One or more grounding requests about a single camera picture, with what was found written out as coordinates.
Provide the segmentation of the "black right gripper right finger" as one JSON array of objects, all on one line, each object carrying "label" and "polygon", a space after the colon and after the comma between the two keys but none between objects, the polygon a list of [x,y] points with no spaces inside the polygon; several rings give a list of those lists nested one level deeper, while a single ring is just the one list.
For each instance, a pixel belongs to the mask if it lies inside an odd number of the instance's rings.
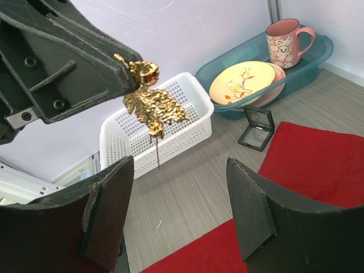
[{"label": "black right gripper right finger", "polygon": [[307,198],[234,158],[227,160],[226,180],[249,272],[363,271],[363,206]]}]

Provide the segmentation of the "red t-shirt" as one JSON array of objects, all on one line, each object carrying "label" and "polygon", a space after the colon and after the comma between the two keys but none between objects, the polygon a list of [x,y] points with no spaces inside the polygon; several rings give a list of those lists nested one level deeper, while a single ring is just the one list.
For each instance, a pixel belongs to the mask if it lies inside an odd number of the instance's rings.
[{"label": "red t-shirt", "polygon": [[[282,122],[257,174],[307,198],[363,206],[363,138]],[[233,217],[147,272],[249,272]]]}]

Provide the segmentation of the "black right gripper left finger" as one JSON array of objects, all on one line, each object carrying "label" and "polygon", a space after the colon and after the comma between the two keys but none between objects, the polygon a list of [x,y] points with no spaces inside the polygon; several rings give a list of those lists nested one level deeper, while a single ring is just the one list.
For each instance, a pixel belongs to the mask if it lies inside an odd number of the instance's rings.
[{"label": "black right gripper left finger", "polygon": [[27,204],[1,207],[2,272],[129,272],[123,228],[134,181],[127,156]]}]

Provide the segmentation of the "red gold maple leaf brooch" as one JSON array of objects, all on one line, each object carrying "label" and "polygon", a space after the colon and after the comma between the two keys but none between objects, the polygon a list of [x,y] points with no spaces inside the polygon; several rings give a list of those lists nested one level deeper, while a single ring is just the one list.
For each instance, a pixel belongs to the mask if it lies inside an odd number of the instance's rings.
[{"label": "red gold maple leaf brooch", "polygon": [[159,66],[150,61],[126,61],[115,53],[114,58],[130,71],[136,91],[124,96],[123,103],[129,114],[135,114],[140,123],[149,129],[150,139],[156,141],[165,136],[164,125],[189,120],[187,111],[164,89],[153,89],[159,79]]}]

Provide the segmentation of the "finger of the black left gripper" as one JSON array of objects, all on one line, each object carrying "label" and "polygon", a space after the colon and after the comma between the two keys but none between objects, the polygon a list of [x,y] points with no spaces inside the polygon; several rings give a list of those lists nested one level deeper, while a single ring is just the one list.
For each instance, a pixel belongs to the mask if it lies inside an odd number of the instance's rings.
[{"label": "finger of the black left gripper", "polygon": [[1,141],[133,92],[126,63],[141,59],[71,1],[2,1]]}]

